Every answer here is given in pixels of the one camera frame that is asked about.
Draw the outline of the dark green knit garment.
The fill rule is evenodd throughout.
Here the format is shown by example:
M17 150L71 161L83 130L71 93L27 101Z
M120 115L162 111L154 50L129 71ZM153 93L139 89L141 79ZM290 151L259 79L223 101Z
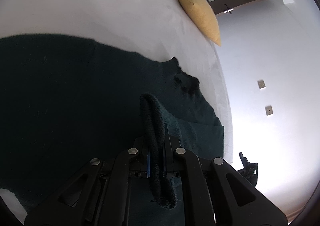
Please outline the dark green knit garment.
M1 39L1 188L25 223L65 221L86 180L131 147L151 150L151 177L133 185L131 225L184 225L182 186L159 167L164 132L203 158L223 154L224 128L178 60L149 60L66 35Z

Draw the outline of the yellow cushion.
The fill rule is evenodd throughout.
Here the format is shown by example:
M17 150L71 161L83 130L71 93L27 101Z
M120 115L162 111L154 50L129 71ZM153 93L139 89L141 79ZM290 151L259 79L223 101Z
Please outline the yellow cushion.
M206 0L178 0L196 27L208 39L221 46L219 24L214 11Z

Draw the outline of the lower wall socket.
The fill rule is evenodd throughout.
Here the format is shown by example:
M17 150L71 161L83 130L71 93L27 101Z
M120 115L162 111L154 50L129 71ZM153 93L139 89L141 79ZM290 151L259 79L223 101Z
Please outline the lower wall socket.
M266 106L265 111L266 111L266 115L272 115L273 114L272 106Z

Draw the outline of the wall socket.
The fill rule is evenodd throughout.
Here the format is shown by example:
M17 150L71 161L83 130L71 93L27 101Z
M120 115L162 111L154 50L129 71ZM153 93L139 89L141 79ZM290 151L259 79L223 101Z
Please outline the wall socket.
M259 89L265 89L266 88L264 80L259 80L258 81L258 87L259 87Z
M266 115L272 115L273 114L272 106L266 106L265 111L266 111Z

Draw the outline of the upper wall socket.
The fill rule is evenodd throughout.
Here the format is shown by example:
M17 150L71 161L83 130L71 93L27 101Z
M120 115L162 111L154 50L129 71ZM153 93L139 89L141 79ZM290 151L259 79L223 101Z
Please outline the upper wall socket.
M259 87L259 89L265 89L266 88L264 80L259 80L258 81L258 87Z

